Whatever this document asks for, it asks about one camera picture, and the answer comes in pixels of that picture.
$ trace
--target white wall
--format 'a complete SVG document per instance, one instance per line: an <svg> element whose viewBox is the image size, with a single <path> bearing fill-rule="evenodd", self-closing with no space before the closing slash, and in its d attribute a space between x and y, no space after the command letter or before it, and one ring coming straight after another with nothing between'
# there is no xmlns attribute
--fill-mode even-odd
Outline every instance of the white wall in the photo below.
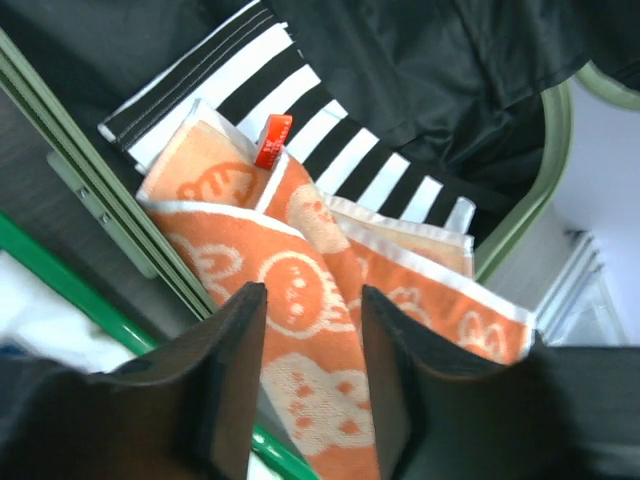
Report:
<svg viewBox="0 0 640 480"><path fill-rule="evenodd" d="M592 230L613 296L640 343L640 112L596 98L572 81L574 133L555 205L568 223Z"/></svg>

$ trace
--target red tag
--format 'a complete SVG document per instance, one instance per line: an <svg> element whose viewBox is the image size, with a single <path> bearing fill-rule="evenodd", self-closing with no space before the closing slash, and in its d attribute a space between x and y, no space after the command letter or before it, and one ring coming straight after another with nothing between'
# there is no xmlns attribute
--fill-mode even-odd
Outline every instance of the red tag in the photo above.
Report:
<svg viewBox="0 0 640 480"><path fill-rule="evenodd" d="M260 135L258 141L258 156L256 157L256 167L271 170L280 151L287 141L293 118L291 115L269 115L267 124Z"/></svg>

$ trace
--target striped towel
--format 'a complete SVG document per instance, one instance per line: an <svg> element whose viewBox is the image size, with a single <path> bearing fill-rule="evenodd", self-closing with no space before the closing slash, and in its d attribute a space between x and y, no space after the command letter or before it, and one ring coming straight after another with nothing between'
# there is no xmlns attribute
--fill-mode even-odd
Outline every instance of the striped towel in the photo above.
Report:
<svg viewBox="0 0 640 480"><path fill-rule="evenodd" d="M476 204L504 207L501 196L492 199L432 166L410 162L359 125L306 63L286 25L260 1L216 29L99 130L146 174L198 99L252 142L269 114L292 115L287 150L320 190L386 217L465 233Z"/></svg>

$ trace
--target orange towel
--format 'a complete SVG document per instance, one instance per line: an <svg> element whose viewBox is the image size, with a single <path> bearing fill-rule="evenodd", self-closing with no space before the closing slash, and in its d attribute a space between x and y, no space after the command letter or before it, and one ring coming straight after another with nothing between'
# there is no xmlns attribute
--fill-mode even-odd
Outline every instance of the orange towel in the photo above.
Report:
<svg viewBox="0 0 640 480"><path fill-rule="evenodd" d="M138 198L217 303L249 280L266 284L261 382L318 475L378 478L359 335L362 285L502 363L526 354L531 315L458 273L469 273L464 262L455 272L425 258L455 267L464 245L438 252L428 227L411 231L380 216L367 223L366 212L319 193L286 152L272 172L253 166L255 148L198 103Z"/></svg>

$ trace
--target white stitching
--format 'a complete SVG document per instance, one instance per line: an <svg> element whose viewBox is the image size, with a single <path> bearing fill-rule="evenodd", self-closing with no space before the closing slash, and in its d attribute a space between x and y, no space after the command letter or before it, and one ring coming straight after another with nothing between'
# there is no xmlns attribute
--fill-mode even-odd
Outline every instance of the white stitching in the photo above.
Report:
<svg viewBox="0 0 640 480"><path fill-rule="evenodd" d="M211 70L211 68L213 68L218 61L227 53L229 52L235 45L237 45L238 43L240 43L242 41L243 38L247 37L248 35L251 34L251 32L253 32L254 30L256 30L260 25L262 25L263 23L269 21L270 18L273 18L273 15L269 18L265 18L264 20L262 20L260 23L258 23L255 27L253 27L251 30L247 31L247 33L245 33L242 37L240 37L233 45L231 45L227 50L225 50L224 53L222 53L216 60L214 60L213 62L211 62L211 65L209 65L200 75L198 75L198 77L195 79L194 83L198 83L200 81L200 79L202 77L204 77L205 75L207 75L209 73L209 71ZM154 124L160 117L162 117L162 115L164 115L167 110L170 110L171 108L173 108L174 105L167 105L166 107L164 107L162 110L160 110L158 112L157 115L155 115L150 121L149 121L149 125ZM129 142L127 142L127 144L125 145L126 149L129 149L129 147L131 147L135 142L137 142L140 137L142 137L142 135L144 135L147 132L143 132L140 131L140 133L138 133L137 135L135 135Z"/></svg>
<svg viewBox="0 0 640 480"><path fill-rule="evenodd" d="M176 83L173 87L171 87L169 89L169 91L167 91L162 97L160 97L156 102L153 103L153 105L151 105L147 110L145 110L142 114L140 114L140 116L138 116L138 118L136 118L132 123L129 124L129 126L127 128L125 128L122 133L120 135L118 135L118 137L116 138L116 142L120 142L120 140L122 140L122 137L124 137L127 133L129 133L129 131L135 127L138 123L140 123L140 121L149 114L149 112L151 110L153 110L160 102L162 102L165 98L167 98L169 95L171 95L177 88L180 87L180 85L182 85L186 80L188 80L191 75L193 74L193 72L200 67L200 65L202 65L204 62L206 62L211 55L213 55L214 53L216 53L220 48L222 48L224 46L225 43L227 43L229 40L231 40L231 38L237 34L240 30L242 30L244 27L246 27L249 23L251 23L253 20L255 20L257 17L259 17L260 15L262 15L263 13L268 12L267 9L263 9L260 12L256 13L253 17L251 17L249 20L247 20L245 23L243 23L242 25L240 25L233 33L230 33L227 38L225 38L220 45L217 45L216 48L214 48L213 50L211 50L202 60L200 60L200 62L198 62L192 69L191 71L185 75L182 79L180 79L180 81L178 83ZM222 53L216 60L214 60L214 62L212 63L212 65L215 64L215 62L217 62L218 60L220 60L220 58L222 56L224 56L231 48L233 48L235 45L238 44L238 42L240 42L243 38L245 38L249 33L253 32L256 28L258 28L260 25L262 25L263 23L265 23L266 21L268 21L269 19L273 18L273 15L269 14L269 16L267 18L265 18L264 20L262 20L260 23L258 23L253 29L251 29L249 32L245 33L245 35L243 35L242 37L240 37L231 47L229 47L224 53ZM202 75L200 75L197 79L196 82L202 78Z"/></svg>

